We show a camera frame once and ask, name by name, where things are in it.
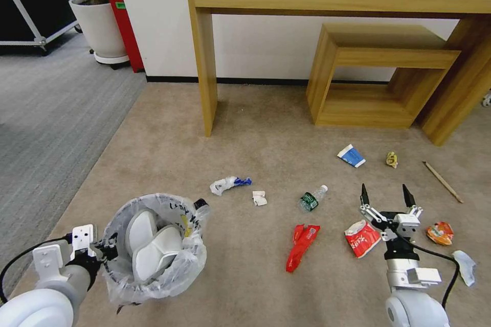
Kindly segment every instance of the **red trash can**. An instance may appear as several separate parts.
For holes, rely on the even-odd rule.
[[[119,32],[121,32],[121,37],[123,37],[126,53],[128,54],[129,63],[133,68],[133,72],[137,73],[144,70],[145,67],[143,66],[142,56],[140,55],[140,50],[138,49],[137,40],[129,21],[124,0],[109,0],[109,2],[113,8],[114,17],[118,23]]]

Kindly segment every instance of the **white wall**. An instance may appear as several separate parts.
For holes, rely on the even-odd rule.
[[[148,76],[196,76],[187,0],[125,0]],[[339,18],[214,15],[219,77],[308,79],[320,25]],[[346,18],[343,21],[374,21]],[[455,20],[375,19],[418,23],[447,38]],[[392,70],[345,68],[336,78],[388,80]]]

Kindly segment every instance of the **wooden console table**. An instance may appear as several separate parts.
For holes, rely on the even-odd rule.
[[[418,117],[442,145],[491,87],[491,0],[188,0],[206,136],[217,106],[212,14],[456,18],[461,55]]]

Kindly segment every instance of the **beige carpet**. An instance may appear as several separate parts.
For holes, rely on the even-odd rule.
[[[477,284],[468,288],[459,279],[447,309],[452,326],[489,325],[491,109],[476,108],[437,148],[418,128],[316,128],[301,87],[220,85],[219,99],[213,135],[205,138],[197,85],[148,84],[54,230],[59,235],[84,223],[102,230],[127,200],[147,193],[203,197],[214,210],[204,237],[204,271],[180,296],[125,307],[118,316],[99,276],[78,327],[388,325],[385,246],[357,260],[343,235],[361,218],[362,182],[380,210],[404,210],[405,183],[425,209],[425,227],[439,220],[453,226],[451,247],[430,243],[423,228],[418,243],[447,254],[461,249],[477,262]],[[336,158],[348,143],[367,159],[359,169]],[[396,170],[384,163],[389,150],[399,155]],[[254,185],[212,195],[210,183],[227,175],[251,176]],[[322,184],[329,186],[327,200],[303,213],[297,198]],[[254,207],[252,189],[266,191],[266,206]],[[322,228],[300,267],[288,274],[292,231],[301,223]],[[440,270],[444,285],[430,294],[441,300],[453,264],[423,254],[421,266]],[[32,281],[28,274],[18,291],[32,287]]]

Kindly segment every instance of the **gray carpet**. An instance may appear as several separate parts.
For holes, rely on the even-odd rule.
[[[0,56],[0,267],[52,231],[145,85],[99,65],[77,33]],[[30,258],[7,274],[10,293]]]

